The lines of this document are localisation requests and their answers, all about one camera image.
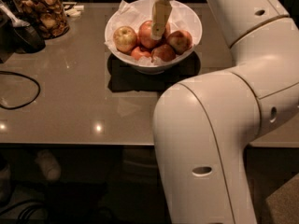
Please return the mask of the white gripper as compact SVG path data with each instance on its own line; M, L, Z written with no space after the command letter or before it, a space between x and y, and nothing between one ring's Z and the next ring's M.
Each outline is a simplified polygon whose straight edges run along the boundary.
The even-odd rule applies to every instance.
M160 40L164 34L172 7L169 0L154 0L152 7L151 38Z

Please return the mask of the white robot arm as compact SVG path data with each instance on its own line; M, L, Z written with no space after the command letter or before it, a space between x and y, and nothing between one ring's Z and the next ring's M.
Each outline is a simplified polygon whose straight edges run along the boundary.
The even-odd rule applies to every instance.
M153 118L173 224L257 224L243 150L298 112L299 31L278 0L207 0L231 68L180 81Z

